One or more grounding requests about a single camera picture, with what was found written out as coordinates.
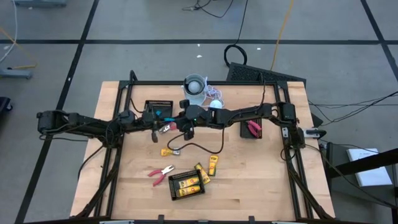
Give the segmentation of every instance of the white cable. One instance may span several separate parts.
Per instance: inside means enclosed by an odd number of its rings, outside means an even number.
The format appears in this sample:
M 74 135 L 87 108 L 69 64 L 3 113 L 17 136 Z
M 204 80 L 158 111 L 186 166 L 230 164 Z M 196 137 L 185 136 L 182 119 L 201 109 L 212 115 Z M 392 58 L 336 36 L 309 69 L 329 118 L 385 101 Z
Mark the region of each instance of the white cable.
M 207 77 L 205 78 L 205 89 L 206 97 L 212 100 L 219 100 L 224 107 L 223 93 L 221 90 L 217 90 L 211 85 L 207 85 Z
M 17 5 L 15 4 L 15 0 L 11 0 L 12 4 L 14 5 L 14 18 L 15 18 L 15 37 L 14 37 L 14 43 L 12 43 L 11 47 L 8 49 L 7 53 L 4 54 L 4 56 L 0 59 L 0 63 L 6 59 L 6 57 L 11 53 L 12 49 L 15 46 L 15 42 L 17 42 L 17 37 L 18 37 L 18 20 L 17 20 Z

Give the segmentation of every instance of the yellow battery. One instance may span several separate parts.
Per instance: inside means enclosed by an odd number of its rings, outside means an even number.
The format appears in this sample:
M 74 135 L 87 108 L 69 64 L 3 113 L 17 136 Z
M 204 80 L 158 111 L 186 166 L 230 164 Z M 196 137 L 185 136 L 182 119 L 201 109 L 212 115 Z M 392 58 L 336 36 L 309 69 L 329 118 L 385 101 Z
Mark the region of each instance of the yellow battery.
M 162 150 L 160 150 L 160 155 L 161 156 L 169 156 L 169 155 L 179 156 L 180 155 L 180 150 L 173 151 L 173 150 L 171 150 L 169 148 L 163 148 Z
M 184 188 L 184 187 L 189 187 L 195 184 L 199 184 L 199 177 L 191 177 L 189 179 L 186 180 L 181 180 L 178 182 L 180 188 Z
M 216 165 L 218 162 L 218 156 L 211 155 L 210 156 L 210 162 L 209 162 L 209 175 L 210 176 L 215 176 L 216 175 Z
M 204 170 L 204 168 L 201 166 L 200 162 L 195 166 L 195 169 L 200 170 L 200 174 L 201 174 L 204 184 L 207 184 L 210 182 L 210 178 L 207 176 L 207 173 Z
M 193 186 L 190 186 L 190 187 L 185 187 L 183 189 L 179 189 L 176 192 L 176 194 L 177 194 L 177 197 L 183 197 L 183 196 L 190 195 L 190 194 L 193 194 L 193 193 L 196 193 L 196 192 L 199 192 L 199 191 L 200 191 L 200 186 L 199 185 L 193 185 Z

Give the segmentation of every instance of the pliers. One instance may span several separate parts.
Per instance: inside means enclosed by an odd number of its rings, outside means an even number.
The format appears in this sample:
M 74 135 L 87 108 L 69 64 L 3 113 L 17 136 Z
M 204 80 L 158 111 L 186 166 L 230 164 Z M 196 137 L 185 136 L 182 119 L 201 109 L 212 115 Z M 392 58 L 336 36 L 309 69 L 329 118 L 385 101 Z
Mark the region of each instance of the pliers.
M 150 174 L 148 174 L 149 177 L 152 177 L 155 174 L 162 173 L 162 175 L 152 185 L 155 187 L 156 185 L 160 184 L 161 181 L 163 180 L 163 178 L 166 176 L 166 173 L 170 172 L 171 170 L 174 170 L 173 165 L 169 165 L 168 167 L 166 167 L 162 170 L 159 169 L 159 170 L 152 171 Z
M 261 130 L 261 127 L 254 121 L 247 121 L 248 124 L 248 130 L 250 131 L 250 133 L 258 138 L 259 137 L 259 131 Z

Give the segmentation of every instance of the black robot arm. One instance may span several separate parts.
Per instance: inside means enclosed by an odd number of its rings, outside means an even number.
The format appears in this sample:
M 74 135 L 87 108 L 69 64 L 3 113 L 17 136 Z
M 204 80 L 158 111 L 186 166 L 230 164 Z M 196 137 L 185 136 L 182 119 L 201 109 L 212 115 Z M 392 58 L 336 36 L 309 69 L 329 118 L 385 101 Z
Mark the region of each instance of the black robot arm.
M 140 118 L 127 110 L 111 121 L 60 110 L 44 111 L 37 114 L 39 119 L 37 129 L 42 135 L 71 133 L 97 138 L 104 147 L 116 147 L 124 133 L 136 131 L 152 130 L 152 140 L 157 142 L 156 131 L 171 121 L 175 122 L 177 129 L 184 133 L 184 139 L 189 140 L 195 133 L 194 127 L 223 129 L 240 121 L 262 118 L 287 129 L 289 146 L 303 148 L 305 145 L 303 131 L 297 127 L 295 106 L 291 103 L 263 103 L 261 106 L 238 110 L 216 108 L 205 110 L 197 105 L 189 105 L 188 100 L 183 100 L 180 102 L 180 107 L 184 110 L 173 118 L 160 119 L 153 108 L 148 106 Z M 279 117 L 274 116 L 272 110 L 277 110 Z

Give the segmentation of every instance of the yellow cable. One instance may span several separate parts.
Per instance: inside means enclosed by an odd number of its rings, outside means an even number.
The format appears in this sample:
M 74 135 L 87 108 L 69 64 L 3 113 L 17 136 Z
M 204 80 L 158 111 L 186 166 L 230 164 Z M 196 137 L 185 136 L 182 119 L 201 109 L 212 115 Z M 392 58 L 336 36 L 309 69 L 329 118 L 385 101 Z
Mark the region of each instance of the yellow cable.
M 282 38 L 282 33 L 283 33 L 284 29 L 285 29 L 286 21 L 289 18 L 290 12 L 291 12 L 291 10 L 293 8 L 293 2 L 294 2 L 294 0 L 290 1 L 289 9 L 286 12 L 284 23 L 282 24 L 282 27 L 280 28 L 278 39 L 276 40 L 276 45 L 275 45 L 275 50 L 274 50 L 274 58 L 272 59 L 272 64 L 271 64 L 270 71 L 272 71 L 272 69 L 274 68 L 276 54 L 278 52 L 278 47 L 279 47 L 279 41 L 280 41 L 280 38 Z
M 20 46 L 2 27 L 0 27 L 0 31 L 9 39 L 12 41 L 12 43 L 15 44 L 19 49 L 23 51 L 23 53 L 26 55 L 27 58 L 29 58 L 30 61 L 34 62 L 34 65 L 23 65 L 23 66 L 17 66 L 13 67 L 12 69 L 27 69 L 27 68 L 35 68 L 37 67 L 37 61 L 36 59 L 31 56 L 31 54 L 26 51 L 22 46 Z

